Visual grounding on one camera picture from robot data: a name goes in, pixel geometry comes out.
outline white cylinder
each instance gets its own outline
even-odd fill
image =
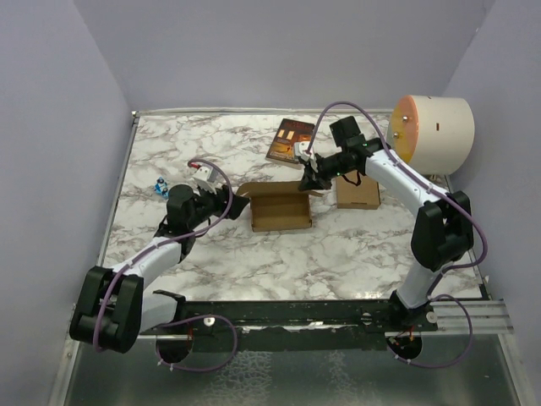
[[[396,290],[396,295],[407,309],[417,309],[429,301],[429,290],[439,273],[432,272],[417,261],[413,262],[406,280]]]
[[[455,172],[466,161],[475,133],[472,110],[457,97],[404,96],[390,128],[398,156],[422,174]]]

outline orange lid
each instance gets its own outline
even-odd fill
[[[391,114],[391,127],[393,133],[397,134],[394,135],[396,153],[405,163],[412,160],[419,137],[418,124],[415,101],[412,96],[404,96]]]

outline small cardboard box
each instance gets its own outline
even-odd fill
[[[356,172],[350,172],[347,178],[352,182],[357,179]],[[361,184],[349,184],[342,177],[336,178],[336,206],[339,209],[373,210],[380,207],[380,187],[368,176],[361,175]]]
[[[237,195],[250,198],[252,230],[282,231],[312,227],[309,196],[314,191],[299,192],[299,182],[248,182]]]

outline open cardboard box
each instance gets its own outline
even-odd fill
[[[312,190],[299,192],[299,182],[248,182],[237,195],[250,198],[252,230],[282,231],[312,227],[309,196],[322,196]]]

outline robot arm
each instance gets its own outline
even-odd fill
[[[331,133],[336,146],[342,149],[334,155],[311,154],[307,151],[308,142],[295,145],[295,155],[304,165],[299,188],[330,189],[332,178],[357,170],[382,184],[416,216],[411,243],[415,262],[406,281],[391,296],[396,303],[397,319],[415,316],[429,302],[428,296],[439,280],[442,266],[459,260],[473,246],[472,224],[431,192],[448,195],[468,213],[471,212],[469,199],[462,192],[450,194],[426,179],[431,189],[419,187],[387,155],[379,138],[364,138],[354,117],[333,123]],[[398,158],[394,151],[391,154]],[[417,178],[423,178],[409,170]]]
[[[92,343],[101,302],[112,279],[126,266],[107,303],[101,320],[99,344],[102,348],[127,352],[140,332],[171,321],[178,298],[166,292],[145,292],[163,272],[182,262],[194,246],[196,235],[174,241],[189,234],[212,216],[220,216],[229,199],[227,186],[217,188],[214,171],[199,167],[194,179],[197,193],[186,184],[169,190],[167,214],[154,238],[137,254],[112,268],[94,266],[85,277],[69,327],[71,338]],[[233,195],[225,218],[235,220],[249,199]]]

